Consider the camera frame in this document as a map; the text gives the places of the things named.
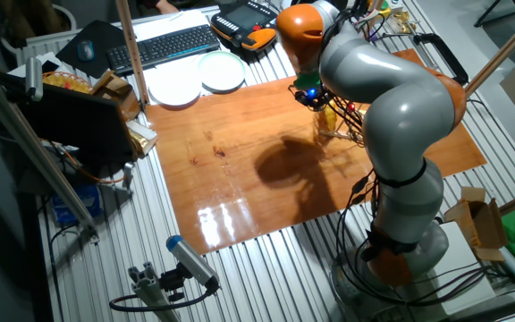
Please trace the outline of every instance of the mouse pad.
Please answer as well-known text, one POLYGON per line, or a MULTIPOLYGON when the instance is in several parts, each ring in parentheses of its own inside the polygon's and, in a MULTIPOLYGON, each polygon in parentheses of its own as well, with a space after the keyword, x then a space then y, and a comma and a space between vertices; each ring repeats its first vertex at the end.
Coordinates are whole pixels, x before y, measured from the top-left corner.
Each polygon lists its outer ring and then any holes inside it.
POLYGON ((59 54, 56 55, 62 62, 81 70, 96 79, 110 68, 106 58, 106 50, 126 45, 122 30, 105 21, 93 21, 79 32, 59 54), (77 44, 83 40, 93 42, 95 58, 89 62, 82 62, 77 56, 77 44))

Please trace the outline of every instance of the gray robot arm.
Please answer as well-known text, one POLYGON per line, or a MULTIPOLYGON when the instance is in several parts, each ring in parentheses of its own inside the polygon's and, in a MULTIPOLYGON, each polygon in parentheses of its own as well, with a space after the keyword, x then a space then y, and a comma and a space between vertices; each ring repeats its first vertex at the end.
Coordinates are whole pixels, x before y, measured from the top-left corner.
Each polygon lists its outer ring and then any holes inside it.
POLYGON ((442 203, 442 176, 423 154, 452 130, 449 91, 421 66, 369 45, 349 23, 325 48, 319 72, 335 95, 371 104, 363 138, 381 179, 375 227, 398 242, 418 242, 442 203))
MULTIPOLYGON (((315 79, 318 71, 335 96, 371 104, 362 134, 378 179, 378 210, 361 271, 373 275, 369 280, 402 285, 446 252, 446 236, 432 223, 443 200, 443 179, 423 156, 458 124, 466 100, 460 84, 371 46, 344 17, 317 1, 284 10, 277 27, 299 75, 296 88, 311 85, 301 79, 315 79)), ((324 100, 314 102, 318 109, 324 100)))

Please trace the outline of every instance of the monitor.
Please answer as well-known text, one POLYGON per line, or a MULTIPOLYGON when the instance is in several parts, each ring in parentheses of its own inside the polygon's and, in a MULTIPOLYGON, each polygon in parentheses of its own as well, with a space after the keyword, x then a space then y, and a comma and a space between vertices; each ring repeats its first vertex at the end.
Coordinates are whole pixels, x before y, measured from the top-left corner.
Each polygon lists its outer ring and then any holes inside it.
MULTIPOLYGON (((23 78, 0 73, 0 79, 25 89, 23 78)), ((87 162, 125 163, 138 158, 122 112, 114 101, 43 84, 39 102, 19 103, 18 107, 41 139, 79 148, 79 158, 87 162)))

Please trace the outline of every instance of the metal frame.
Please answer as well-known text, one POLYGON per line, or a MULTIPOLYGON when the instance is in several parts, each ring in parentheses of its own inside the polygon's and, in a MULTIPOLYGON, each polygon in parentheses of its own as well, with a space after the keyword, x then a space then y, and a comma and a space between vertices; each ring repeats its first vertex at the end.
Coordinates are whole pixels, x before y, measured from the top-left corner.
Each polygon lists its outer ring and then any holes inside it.
POLYGON ((39 138, 23 116, 23 113, 19 110, 19 107, 7 101, 7 97, 1 86, 0 121, 17 140, 21 149, 25 151, 29 159, 35 164, 53 189, 63 199, 64 203, 69 207, 77 220, 94 235, 97 227, 95 226, 93 217, 90 215, 85 205, 83 205, 82 201, 80 201, 79 196, 67 179, 65 179, 61 170, 59 170, 55 162, 53 162, 51 157, 43 149, 39 138))

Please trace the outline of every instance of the wooden tabletop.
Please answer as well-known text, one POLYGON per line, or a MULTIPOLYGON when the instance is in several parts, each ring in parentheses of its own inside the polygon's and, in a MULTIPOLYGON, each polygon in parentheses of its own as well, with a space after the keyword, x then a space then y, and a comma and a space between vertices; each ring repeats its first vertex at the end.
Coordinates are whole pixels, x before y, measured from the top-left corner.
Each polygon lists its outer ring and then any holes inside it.
MULTIPOLYGON (((414 51, 402 57, 418 60, 414 51)), ((181 111, 147 107, 180 233, 198 252, 344 208, 371 170, 353 142, 319 139, 315 114, 287 89, 293 81, 202 97, 181 111)), ((463 126, 426 157, 443 176, 485 164, 463 126)))

